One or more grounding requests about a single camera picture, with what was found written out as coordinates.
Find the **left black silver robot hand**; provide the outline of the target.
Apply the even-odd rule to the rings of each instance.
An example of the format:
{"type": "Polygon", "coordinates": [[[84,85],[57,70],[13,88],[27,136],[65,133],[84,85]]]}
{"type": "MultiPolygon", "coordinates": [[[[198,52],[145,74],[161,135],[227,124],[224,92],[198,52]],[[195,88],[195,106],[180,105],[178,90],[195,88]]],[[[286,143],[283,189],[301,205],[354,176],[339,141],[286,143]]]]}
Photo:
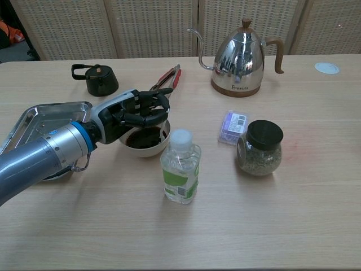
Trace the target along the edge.
{"type": "Polygon", "coordinates": [[[127,90],[91,109],[90,121],[100,131],[98,142],[110,144],[132,128],[149,128],[168,119],[168,94],[172,88],[152,91],[127,90]]]}

